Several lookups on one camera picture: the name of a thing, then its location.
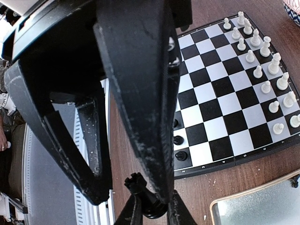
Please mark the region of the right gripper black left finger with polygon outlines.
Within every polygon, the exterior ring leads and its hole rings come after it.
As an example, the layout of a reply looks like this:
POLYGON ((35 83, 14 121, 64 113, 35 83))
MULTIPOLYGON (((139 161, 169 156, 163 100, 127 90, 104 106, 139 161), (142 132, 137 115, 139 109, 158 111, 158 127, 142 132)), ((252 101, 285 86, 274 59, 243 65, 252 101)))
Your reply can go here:
POLYGON ((143 213, 141 199, 136 195, 131 195, 126 205, 121 211, 115 225, 142 225, 143 213))

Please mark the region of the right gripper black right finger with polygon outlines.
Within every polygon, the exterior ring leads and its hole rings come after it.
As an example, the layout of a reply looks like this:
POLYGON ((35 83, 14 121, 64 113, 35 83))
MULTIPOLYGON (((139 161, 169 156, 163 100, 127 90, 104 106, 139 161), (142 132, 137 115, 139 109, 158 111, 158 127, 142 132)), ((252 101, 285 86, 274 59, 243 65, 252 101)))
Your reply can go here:
POLYGON ((174 190, 172 200, 168 204, 168 225, 197 225, 179 193, 174 190))

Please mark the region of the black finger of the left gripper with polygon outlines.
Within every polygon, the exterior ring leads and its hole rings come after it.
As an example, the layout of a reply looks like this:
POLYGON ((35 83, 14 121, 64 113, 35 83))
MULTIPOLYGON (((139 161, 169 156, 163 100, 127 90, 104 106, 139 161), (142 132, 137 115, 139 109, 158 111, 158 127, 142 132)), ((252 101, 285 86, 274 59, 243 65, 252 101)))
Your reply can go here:
POLYGON ((98 0, 96 6, 94 33, 124 128, 160 201, 169 203, 181 61, 173 3, 98 0))
POLYGON ((18 60, 5 72, 4 81, 17 110, 75 187, 93 205, 107 201, 113 184, 100 79, 18 60), (88 160, 53 107, 66 103, 74 103, 77 109, 88 160))

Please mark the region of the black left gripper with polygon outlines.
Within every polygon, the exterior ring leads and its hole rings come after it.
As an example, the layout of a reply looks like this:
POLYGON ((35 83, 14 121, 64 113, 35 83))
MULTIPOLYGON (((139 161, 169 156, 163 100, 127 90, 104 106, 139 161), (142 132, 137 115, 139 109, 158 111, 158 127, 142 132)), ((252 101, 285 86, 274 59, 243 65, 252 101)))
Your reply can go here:
MULTIPOLYGON (((13 65, 21 60, 50 70, 69 68, 108 79, 94 33, 97 0, 39 2, 4 39, 2 56, 13 65)), ((193 22, 192 3, 172 0, 177 28, 193 22)))

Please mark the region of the black chess rook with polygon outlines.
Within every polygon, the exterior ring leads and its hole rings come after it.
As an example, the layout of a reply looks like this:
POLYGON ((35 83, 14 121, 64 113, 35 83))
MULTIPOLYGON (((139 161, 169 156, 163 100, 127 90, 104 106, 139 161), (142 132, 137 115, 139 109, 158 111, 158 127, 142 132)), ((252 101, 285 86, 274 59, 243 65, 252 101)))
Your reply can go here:
POLYGON ((142 214, 149 219, 162 217, 168 210, 168 205, 161 203, 158 197, 147 189, 147 181, 140 172, 131 174, 130 178, 125 179, 124 185, 131 194, 141 200, 142 214))

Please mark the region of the wooden rimmed metal tray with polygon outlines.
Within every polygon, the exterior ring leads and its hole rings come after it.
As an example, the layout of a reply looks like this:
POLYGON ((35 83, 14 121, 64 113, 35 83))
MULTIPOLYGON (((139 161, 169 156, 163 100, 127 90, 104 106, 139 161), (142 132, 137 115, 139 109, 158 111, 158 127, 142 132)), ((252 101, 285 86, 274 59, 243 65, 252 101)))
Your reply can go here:
POLYGON ((300 185, 291 186, 296 170, 263 185, 214 200, 210 213, 214 225, 298 225, 300 185))

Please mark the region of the black and white chessboard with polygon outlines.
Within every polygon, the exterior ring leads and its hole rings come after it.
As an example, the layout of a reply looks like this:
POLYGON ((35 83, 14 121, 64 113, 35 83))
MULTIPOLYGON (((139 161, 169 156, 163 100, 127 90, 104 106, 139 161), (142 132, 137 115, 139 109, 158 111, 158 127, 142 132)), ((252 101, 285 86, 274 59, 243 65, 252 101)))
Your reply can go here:
POLYGON ((197 176, 240 165, 276 153, 300 142, 300 129, 290 125, 290 118, 300 113, 299 102, 286 108, 283 99, 288 92, 299 95, 292 80, 286 90, 277 88, 277 80, 287 72, 283 62, 272 75, 268 65, 272 57, 260 55, 260 47, 250 44, 250 35, 237 23, 238 16, 229 17, 230 30, 218 20, 179 36, 182 64, 175 119, 179 126, 174 136, 184 138, 174 146, 174 155, 185 151, 188 157, 178 161, 174 156, 174 176, 177 179, 197 176), (246 49, 239 51, 239 40, 232 38, 237 27, 246 49), (255 56, 253 63, 245 59, 248 50, 255 56), (262 77, 253 71, 260 65, 262 77), (270 93, 261 86, 270 81, 270 93), (279 102, 276 113, 269 111, 271 102, 279 102), (272 127, 283 123, 280 135, 272 127))

